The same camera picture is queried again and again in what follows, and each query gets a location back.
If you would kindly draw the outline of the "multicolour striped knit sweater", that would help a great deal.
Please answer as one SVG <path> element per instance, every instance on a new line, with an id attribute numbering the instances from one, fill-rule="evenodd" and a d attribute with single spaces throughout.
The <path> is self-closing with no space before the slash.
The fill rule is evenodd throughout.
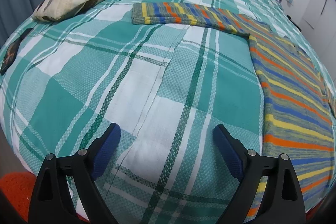
<path id="1" fill-rule="evenodd" d="M 190 3 L 139 3 L 134 24 L 188 24 L 245 38 L 264 94 L 263 148 L 287 153 L 306 210 L 329 192 L 335 171 L 335 98 L 310 57 L 268 24 L 243 14 Z"/>

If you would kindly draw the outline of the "orange knit cushion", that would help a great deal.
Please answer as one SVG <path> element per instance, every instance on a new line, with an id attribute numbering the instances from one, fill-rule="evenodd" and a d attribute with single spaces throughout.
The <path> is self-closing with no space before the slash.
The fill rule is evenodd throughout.
<path id="1" fill-rule="evenodd" d="M 43 180 L 31 172 L 1 177 L 1 223 L 88 223 L 75 213 L 72 202 L 64 206 L 47 172 Z"/>

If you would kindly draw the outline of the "black smartphone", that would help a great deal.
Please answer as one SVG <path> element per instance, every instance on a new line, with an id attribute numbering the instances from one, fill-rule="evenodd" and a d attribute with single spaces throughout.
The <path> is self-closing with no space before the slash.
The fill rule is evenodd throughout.
<path id="1" fill-rule="evenodd" d="M 1 76 L 3 76 L 6 71 L 11 67 L 13 62 L 15 61 L 18 53 L 19 46 L 21 42 L 25 39 L 25 37 L 33 30 L 33 28 L 26 29 L 16 40 L 14 40 L 5 53 L 5 57 L 3 58 L 1 65 Z"/>

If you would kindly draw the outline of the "teal white plaid bedsheet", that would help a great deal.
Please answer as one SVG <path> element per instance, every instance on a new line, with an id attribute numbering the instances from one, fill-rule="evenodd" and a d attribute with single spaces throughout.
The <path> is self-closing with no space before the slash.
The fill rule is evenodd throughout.
<path id="1" fill-rule="evenodd" d="M 215 223 L 238 180 L 214 128 L 263 153 L 264 94 L 245 38 L 188 24 L 134 24 L 139 3 L 190 3 L 263 22 L 326 68 L 276 0 L 104 0 L 62 22 L 27 18 L 1 48 L 33 30 L 1 76 L 1 128 L 38 173 L 49 153 L 87 148 L 111 123 L 120 143 L 96 185 L 120 223 Z"/>

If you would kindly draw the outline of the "white wardrobe door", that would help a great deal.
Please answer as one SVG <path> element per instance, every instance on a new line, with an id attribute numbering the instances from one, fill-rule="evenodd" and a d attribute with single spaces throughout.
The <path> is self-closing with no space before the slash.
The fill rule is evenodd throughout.
<path id="1" fill-rule="evenodd" d="M 335 35 L 335 0 L 310 0 L 299 26 L 317 55 L 322 56 Z"/>

